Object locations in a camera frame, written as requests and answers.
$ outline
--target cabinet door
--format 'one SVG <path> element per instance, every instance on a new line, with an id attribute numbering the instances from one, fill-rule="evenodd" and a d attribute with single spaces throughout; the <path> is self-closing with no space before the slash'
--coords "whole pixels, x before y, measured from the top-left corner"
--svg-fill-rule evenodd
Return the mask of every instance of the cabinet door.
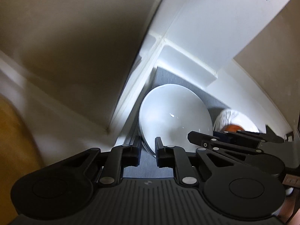
<path id="1" fill-rule="evenodd" d="M 31 83 L 106 128 L 160 0 L 0 0 L 0 50 Z"/>

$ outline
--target gray mat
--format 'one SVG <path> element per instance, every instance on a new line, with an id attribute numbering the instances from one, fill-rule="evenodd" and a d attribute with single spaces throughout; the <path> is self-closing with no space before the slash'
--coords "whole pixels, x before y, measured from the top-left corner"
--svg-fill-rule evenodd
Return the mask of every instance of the gray mat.
<path id="1" fill-rule="evenodd" d="M 162 68 L 157 68 L 153 85 L 151 89 L 156 88 L 157 86 L 162 86 L 165 84 L 177 84 L 184 86 L 191 91 L 193 91 L 205 104 L 209 114 L 211 116 L 212 122 L 215 121 L 216 117 L 220 114 L 223 109 L 229 108 L 227 105 L 215 99 L 213 96 L 207 94 L 196 86 L 188 83 L 187 81 L 181 79 L 180 77 L 166 71 Z M 138 116 L 134 122 L 130 133 L 130 139 L 128 142 L 132 144 L 134 136 L 138 134 Z M 156 159 L 149 154 L 144 148 L 141 153 L 140 165 L 138 167 L 126 167 L 124 168 L 123 177 L 126 178 L 171 178 L 173 177 L 172 168 L 158 168 L 156 166 Z"/>

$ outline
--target white bowl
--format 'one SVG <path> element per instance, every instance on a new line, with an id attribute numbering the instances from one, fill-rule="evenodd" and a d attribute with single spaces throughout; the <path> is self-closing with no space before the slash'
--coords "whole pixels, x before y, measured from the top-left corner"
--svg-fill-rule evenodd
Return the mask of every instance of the white bowl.
<path id="1" fill-rule="evenodd" d="M 161 137 L 164 146 L 195 152 L 199 146 L 188 141 L 190 131 L 213 135 L 212 119 L 203 101 L 189 89 L 174 84 L 156 87 L 146 95 L 139 110 L 139 130 L 152 154 L 156 137 Z"/>

